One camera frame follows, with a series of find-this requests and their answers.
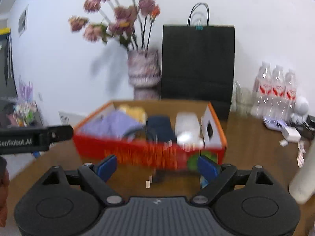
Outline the clear plastic bag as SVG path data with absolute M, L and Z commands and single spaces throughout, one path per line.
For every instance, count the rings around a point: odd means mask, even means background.
M 175 121 L 177 144 L 186 148 L 203 149 L 201 127 L 198 117 L 193 112 L 179 112 Z

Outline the purple towel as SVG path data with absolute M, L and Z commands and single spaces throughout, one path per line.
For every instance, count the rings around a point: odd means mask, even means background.
M 121 139 L 129 130 L 142 127 L 146 119 L 145 113 L 131 116 L 123 110 L 114 110 L 105 116 L 85 123 L 80 127 L 79 133 L 93 137 Z

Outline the navy blue pouch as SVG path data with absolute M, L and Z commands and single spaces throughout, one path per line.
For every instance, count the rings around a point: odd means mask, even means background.
M 177 137 L 172 129 L 169 116 L 150 116 L 147 119 L 147 127 L 154 131 L 159 142 L 177 142 Z

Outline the red orange cardboard box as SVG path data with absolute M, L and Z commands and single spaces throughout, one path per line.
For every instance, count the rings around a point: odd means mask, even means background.
M 175 125 L 178 113 L 194 113 L 201 126 L 204 147 L 197 147 L 195 144 L 180 145 L 173 140 L 160 141 L 153 128 L 148 128 L 147 136 L 139 140 L 96 137 L 83 132 L 83 126 L 87 123 L 105 118 L 120 105 L 143 108 L 147 116 L 169 117 L 172 127 Z M 189 160 L 201 152 L 212 153 L 221 164 L 227 148 L 227 140 L 220 120 L 210 102 L 168 99 L 110 101 L 75 126 L 73 141 L 77 152 L 83 157 L 103 159 L 108 155 L 116 155 L 120 164 L 178 171 L 186 170 Z

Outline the yellow white plush toy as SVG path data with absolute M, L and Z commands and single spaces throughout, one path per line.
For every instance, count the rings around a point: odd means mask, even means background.
M 142 107 L 131 107 L 129 105 L 120 105 L 118 110 L 127 114 L 129 117 L 135 119 L 136 121 L 146 124 L 147 113 Z

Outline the clear drinking glass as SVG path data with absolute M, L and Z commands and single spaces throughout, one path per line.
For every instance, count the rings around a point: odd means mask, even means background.
M 242 87 L 237 80 L 235 81 L 235 105 L 236 112 L 240 116 L 250 115 L 253 106 L 252 92 L 248 88 Z

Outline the purple tissue pack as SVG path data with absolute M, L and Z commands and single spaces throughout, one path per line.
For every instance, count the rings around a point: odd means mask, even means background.
M 288 126 L 284 120 L 271 117 L 263 117 L 263 122 L 265 127 L 272 131 L 281 132 L 284 128 Z

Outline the water bottle left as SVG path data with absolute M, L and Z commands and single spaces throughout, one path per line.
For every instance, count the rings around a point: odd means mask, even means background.
M 264 116 L 266 102 L 268 101 L 272 88 L 271 77 L 270 63 L 263 61 L 255 78 L 253 87 L 253 106 L 251 108 L 251 115 L 256 118 Z

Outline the water bottle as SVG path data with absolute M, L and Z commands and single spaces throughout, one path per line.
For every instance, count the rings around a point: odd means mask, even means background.
M 292 69 L 289 69 L 289 71 L 285 74 L 285 86 L 286 86 L 286 91 L 284 94 L 284 106 L 285 106 L 284 119 L 289 120 L 291 114 L 294 111 L 294 104 L 295 104 L 296 93 L 297 93 L 296 74 Z
M 263 61 L 255 78 L 253 87 L 253 106 L 251 108 L 251 115 L 256 118 L 264 116 L 266 102 L 268 101 L 272 88 L 271 77 L 270 63 Z
M 272 72 L 272 88 L 269 97 L 268 116 L 275 119 L 283 119 L 285 108 L 283 104 L 285 94 L 285 78 L 283 67 L 276 65 Z

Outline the small white cube device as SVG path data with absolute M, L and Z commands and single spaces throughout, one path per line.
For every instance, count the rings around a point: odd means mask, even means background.
M 294 127 L 284 127 L 282 130 L 284 139 L 288 142 L 297 143 L 301 140 L 301 135 Z

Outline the white thermos bottle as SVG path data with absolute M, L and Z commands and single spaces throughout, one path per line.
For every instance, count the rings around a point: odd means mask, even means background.
M 298 204 L 305 204 L 314 195 L 314 141 L 302 168 L 289 184 L 289 193 Z

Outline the water bottle middle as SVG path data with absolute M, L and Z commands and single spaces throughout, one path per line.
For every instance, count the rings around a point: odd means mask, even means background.
M 285 78 L 283 67 L 276 65 L 272 72 L 272 88 L 269 97 L 268 116 L 275 119 L 283 119 L 285 108 L 283 104 L 285 94 Z

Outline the black paper shopping bag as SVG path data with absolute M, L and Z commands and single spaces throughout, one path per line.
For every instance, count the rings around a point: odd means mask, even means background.
M 164 25 L 161 97 L 209 101 L 218 118 L 226 120 L 232 103 L 234 61 L 234 26 Z

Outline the purple textured vase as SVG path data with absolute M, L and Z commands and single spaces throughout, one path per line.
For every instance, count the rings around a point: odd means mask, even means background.
M 158 100 L 161 68 L 158 50 L 142 49 L 128 52 L 129 85 L 133 87 L 134 100 Z

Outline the water bottle right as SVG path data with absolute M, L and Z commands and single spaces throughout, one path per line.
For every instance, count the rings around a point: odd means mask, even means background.
M 285 106 L 284 119 L 289 120 L 291 114 L 294 111 L 294 104 L 295 104 L 296 93 L 297 93 L 296 74 L 292 69 L 289 69 L 289 71 L 285 74 L 285 86 L 286 86 L 286 91 L 284 94 L 284 106 Z

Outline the dried pink flower bouquet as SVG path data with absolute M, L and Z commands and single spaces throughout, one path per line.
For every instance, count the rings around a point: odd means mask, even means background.
M 115 39 L 127 50 L 145 50 L 149 48 L 152 27 L 161 13 L 155 0 L 132 0 L 129 6 L 123 6 L 119 0 L 85 0 L 85 13 L 99 13 L 103 18 L 99 23 L 91 22 L 87 17 L 72 16 L 68 19 L 71 32 L 83 31 L 87 41 Z

